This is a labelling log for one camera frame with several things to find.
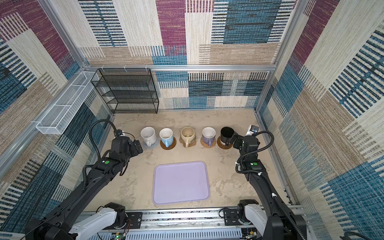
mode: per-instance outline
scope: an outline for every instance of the white mesh basket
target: white mesh basket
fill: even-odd
[[[93,81],[98,81],[99,77],[95,72],[82,72],[65,90],[63,95],[44,115],[36,128],[42,134],[63,134],[73,117],[80,109],[81,105],[91,92]]]

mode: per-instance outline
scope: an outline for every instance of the gray coaster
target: gray coaster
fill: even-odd
[[[159,142],[160,142],[160,138],[158,137],[158,138],[156,139],[156,142],[155,142],[154,144],[152,144],[150,147],[148,147],[148,146],[145,144],[145,142],[143,143],[143,146],[144,146],[144,148],[146,148],[146,149],[152,149],[152,148],[156,147],[156,146],[159,144]]]

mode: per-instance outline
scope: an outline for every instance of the wire rack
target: wire rack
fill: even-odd
[[[93,86],[113,113],[157,113],[159,98],[145,68],[98,69]]]
[[[63,134],[93,89],[91,80],[96,80],[93,78],[98,78],[94,72],[84,71],[79,74],[36,125],[36,128],[42,134]]]

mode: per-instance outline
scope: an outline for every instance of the light blue mug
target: light blue mug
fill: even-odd
[[[169,147],[173,143],[173,131],[170,128],[163,128],[160,133],[161,141],[166,147]]]

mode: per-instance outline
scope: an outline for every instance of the purple tray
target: purple tray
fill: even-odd
[[[153,202],[170,204],[209,198],[207,167],[203,162],[158,165],[155,168]]]

